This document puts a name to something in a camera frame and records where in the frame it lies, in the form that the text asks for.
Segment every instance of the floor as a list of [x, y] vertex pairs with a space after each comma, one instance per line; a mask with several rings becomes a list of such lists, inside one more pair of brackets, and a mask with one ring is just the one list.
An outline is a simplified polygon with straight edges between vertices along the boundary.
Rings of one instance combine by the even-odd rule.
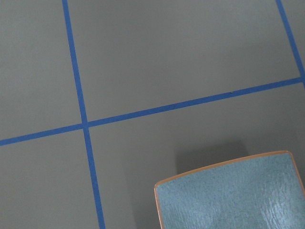
[[294, 154], [305, 2], [0, 1], [0, 227], [157, 229], [153, 186]]

